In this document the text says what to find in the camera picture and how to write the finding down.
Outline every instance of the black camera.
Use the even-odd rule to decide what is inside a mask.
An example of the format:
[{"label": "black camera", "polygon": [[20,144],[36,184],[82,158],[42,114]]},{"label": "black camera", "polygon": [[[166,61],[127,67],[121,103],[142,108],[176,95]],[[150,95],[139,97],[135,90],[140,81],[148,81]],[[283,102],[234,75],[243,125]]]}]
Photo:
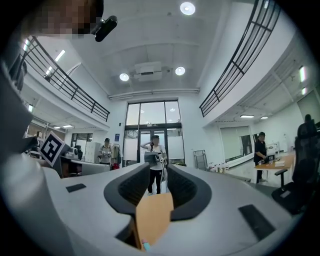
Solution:
[{"label": "black camera", "polygon": [[107,20],[101,20],[91,31],[91,34],[95,35],[96,42],[102,42],[117,25],[118,18],[116,16],[110,16]]}]

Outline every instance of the black pants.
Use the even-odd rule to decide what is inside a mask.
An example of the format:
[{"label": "black pants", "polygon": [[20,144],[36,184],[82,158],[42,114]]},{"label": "black pants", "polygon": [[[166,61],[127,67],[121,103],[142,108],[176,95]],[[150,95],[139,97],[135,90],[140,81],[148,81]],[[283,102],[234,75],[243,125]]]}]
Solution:
[{"label": "black pants", "polygon": [[257,170],[256,171],[256,183],[259,183],[259,180],[262,179],[262,170]]},{"label": "black pants", "polygon": [[152,193],[152,185],[156,183],[156,193],[160,194],[162,170],[150,169],[150,182],[148,186],[148,192]]}]

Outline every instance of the black metal railing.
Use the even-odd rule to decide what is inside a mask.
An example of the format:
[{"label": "black metal railing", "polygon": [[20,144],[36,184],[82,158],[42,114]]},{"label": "black metal railing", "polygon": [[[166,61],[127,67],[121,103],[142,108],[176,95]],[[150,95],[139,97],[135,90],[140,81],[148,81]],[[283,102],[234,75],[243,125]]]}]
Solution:
[{"label": "black metal railing", "polygon": [[21,50],[21,56],[22,62],[28,63],[43,79],[62,94],[96,117],[108,121],[110,112],[89,96],[62,70],[36,37],[30,36],[27,38],[26,45]]},{"label": "black metal railing", "polygon": [[200,105],[205,117],[236,86],[267,43],[280,15],[271,0],[256,0],[242,38],[221,77]]}]

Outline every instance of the office chair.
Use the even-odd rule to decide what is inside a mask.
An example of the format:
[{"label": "office chair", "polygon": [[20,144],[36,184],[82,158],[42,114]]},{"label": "office chair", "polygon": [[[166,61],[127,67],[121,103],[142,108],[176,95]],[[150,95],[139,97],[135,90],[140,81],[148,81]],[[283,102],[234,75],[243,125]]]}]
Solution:
[{"label": "office chair", "polygon": [[319,177],[320,133],[314,123],[299,126],[295,154],[293,182],[284,185],[284,173],[288,170],[279,170],[275,175],[281,177],[281,188],[272,192],[272,198],[293,215],[308,203]]}]

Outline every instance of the wooden desk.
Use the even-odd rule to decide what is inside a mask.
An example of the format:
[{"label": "wooden desk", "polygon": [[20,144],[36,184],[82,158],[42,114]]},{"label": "wooden desk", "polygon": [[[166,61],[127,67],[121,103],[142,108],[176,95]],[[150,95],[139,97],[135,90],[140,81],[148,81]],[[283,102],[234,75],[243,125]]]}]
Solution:
[{"label": "wooden desk", "polygon": [[174,209],[171,193],[155,194],[141,199],[136,207],[136,228],[140,245],[146,239],[150,246],[166,232],[170,224],[170,213]]},{"label": "wooden desk", "polygon": [[[286,155],[286,156],[282,156],[281,159],[279,160],[280,162],[281,161],[284,161],[284,166],[279,166],[277,167],[276,166],[276,162],[273,161],[272,164],[269,164],[269,163],[264,163],[264,164],[260,164],[260,165],[257,165],[256,167],[254,167],[255,170],[263,170],[263,171],[266,171],[266,180],[268,181],[268,174],[269,174],[269,171],[274,171],[274,172],[277,172],[279,170],[282,170],[282,169],[288,169],[288,180],[290,181],[291,177],[292,177],[292,167],[294,165],[294,161],[295,161],[295,155],[294,154],[290,154],[290,155]],[[255,177],[252,179],[252,182],[253,183],[257,183],[257,172],[255,171]]]}]

